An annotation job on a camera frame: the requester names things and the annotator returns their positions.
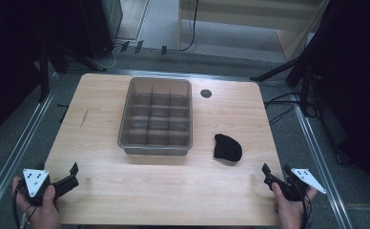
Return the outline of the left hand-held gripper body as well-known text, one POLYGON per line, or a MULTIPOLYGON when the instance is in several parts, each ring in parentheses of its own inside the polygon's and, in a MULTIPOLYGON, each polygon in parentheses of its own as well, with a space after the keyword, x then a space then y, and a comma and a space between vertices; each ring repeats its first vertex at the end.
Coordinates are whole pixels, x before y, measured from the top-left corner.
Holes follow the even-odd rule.
POLYGON ((25 189, 28 201, 33 206, 42 206, 43 195, 49 185, 55 188, 58 199, 79 185, 76 176, 68 175, 55 183, 51 183, 50 173, 46 170, 24 169, 22 187, 25 189))

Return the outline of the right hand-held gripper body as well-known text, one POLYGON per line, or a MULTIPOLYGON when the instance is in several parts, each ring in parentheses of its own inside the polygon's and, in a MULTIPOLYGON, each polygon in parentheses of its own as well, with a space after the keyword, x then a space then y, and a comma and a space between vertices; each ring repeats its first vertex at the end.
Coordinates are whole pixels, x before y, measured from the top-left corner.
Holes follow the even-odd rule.
POLYGON ((326 189, 318 182, 308 169, 292 168, 291 169, 291 182, 287 183, 272 174, 268 177, 265 176, 264 183, 272 190, 272 184, 277 183, 280 187, 282 194, 287 200, 290 201, 303 201, 309 188, 326 194, 326 189))

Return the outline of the black sock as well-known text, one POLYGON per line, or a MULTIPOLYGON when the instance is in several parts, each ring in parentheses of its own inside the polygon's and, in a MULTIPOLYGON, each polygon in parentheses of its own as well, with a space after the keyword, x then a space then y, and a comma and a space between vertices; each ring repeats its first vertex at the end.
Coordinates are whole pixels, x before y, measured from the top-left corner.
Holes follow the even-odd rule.
POLYGON ((217 134, 215 135, 215 141, 215 158, 225 159, 232 162, 238 162, 241 160, 242 148, 236 140, 227 135, 217 134))

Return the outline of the grey divided storage box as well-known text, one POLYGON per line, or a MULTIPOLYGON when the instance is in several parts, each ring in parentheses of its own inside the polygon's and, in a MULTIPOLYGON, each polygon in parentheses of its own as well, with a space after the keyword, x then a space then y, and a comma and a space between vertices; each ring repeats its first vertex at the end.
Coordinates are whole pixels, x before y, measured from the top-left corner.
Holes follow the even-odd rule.
POLYGON ((117 143, 128 155, 185 156, 193 145, 191 82, 133 78, 117 143))

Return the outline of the person's right hand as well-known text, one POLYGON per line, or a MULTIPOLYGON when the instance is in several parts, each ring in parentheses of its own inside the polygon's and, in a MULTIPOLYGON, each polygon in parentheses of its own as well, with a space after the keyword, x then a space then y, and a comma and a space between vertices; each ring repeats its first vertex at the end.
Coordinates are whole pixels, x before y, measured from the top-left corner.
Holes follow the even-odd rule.
POLYGON ((272 184, 279 229, 300 229, 303 222, 303 203, 287 200, 277 183, 272 184))

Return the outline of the person's left hand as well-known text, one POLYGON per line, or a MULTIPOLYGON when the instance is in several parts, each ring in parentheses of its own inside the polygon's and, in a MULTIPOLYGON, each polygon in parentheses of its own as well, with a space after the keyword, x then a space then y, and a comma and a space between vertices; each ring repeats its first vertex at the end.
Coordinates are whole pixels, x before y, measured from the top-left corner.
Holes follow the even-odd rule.
POLYGON ((49 185, 43 195, 42 206, 32 207, 20 192, 16 196, 16 205, 30 217, 33 229, 61 229, 58 211, 54 205, 55 188, 49 185))

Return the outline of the black tripod stand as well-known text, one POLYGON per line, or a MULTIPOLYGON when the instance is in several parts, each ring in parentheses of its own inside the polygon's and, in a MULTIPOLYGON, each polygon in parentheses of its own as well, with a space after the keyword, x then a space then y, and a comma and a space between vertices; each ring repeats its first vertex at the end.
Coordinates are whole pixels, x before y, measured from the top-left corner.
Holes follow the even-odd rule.
POLYGON ((324 34, 326 34, 327 22, 321 22, 319 24, 318 30, 313 35, 311 41, 308 43, 307 47, 302 51, 300 55, 296 58, 280 65, 273 70, 264 73, 260 76, 251 77, 252 81, 264 81, 279 73, 283 73, 287 70, 291 70, 287 75, 285 82, 290 87, 295 87, 299 81, 302 81, 302 88, 300 91, 300 100, 298 105, 305 116, 309 113, 307 108, 309 107, 308 96, 309 96, 309 81, 310 77, 313 75, 313 63, 315 54, 318 52, 319 45, 323 40, 324 34))

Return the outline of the black metal stand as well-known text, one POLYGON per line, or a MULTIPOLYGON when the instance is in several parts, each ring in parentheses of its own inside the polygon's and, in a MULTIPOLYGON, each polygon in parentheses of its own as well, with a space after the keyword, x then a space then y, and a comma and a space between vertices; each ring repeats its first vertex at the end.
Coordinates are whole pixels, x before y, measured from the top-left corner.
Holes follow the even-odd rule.
POLYGON ((43 102, 50 93, 49 63, 52 64, 57 73, 65 73, 69 68, 65 59, 66 55, 72 57, 90 70, 96 72, 105 72, 107 70, 106 67, 98 67, 92 61, 60 43, 54 41, 43 42, 39 53, 40 102, 43 102))

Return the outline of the black cabinet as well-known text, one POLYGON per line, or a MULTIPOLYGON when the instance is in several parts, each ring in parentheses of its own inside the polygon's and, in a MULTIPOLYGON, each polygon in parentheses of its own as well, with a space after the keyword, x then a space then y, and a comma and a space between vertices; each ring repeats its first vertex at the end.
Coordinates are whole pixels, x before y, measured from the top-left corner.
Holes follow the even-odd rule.
POLYGON ((84 16, 84 47, 88 57, 110 51, 120 29, 123 11, 120 0, 80 0, 84 16))

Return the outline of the beige wooden shelf unit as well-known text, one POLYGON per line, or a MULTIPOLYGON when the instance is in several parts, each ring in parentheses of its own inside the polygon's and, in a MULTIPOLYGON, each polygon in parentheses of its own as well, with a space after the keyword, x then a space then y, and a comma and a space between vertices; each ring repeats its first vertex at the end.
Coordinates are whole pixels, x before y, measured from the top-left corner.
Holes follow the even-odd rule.
POLYGON ((273 29, 287 60, 298 56, 304 39, 318 27, 330 0, 179 0, 177 47, 181 21, 273 29))

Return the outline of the metal floor rail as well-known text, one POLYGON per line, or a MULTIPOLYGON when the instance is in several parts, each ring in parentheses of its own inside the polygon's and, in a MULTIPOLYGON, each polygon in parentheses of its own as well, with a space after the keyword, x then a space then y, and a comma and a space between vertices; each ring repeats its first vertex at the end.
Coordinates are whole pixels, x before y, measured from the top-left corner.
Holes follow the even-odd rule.
POLYGON ((59 79, 58 73, 52 73, 50 92, 44 100, 38 101, 40 90, 34 89, 0 128, 0 199, 49 108, 59 79))
POLYGON ((314 118, 305 117, 300 108, 296 109, 298 125, 308 147, 309 161, 313 174, 326 189, 326 194, 318 194, 312 200, 312 220, 314 227, 321 225, 334 229, 354 229, 344 198, 334 178, 335 148, 322 123, 314 118))

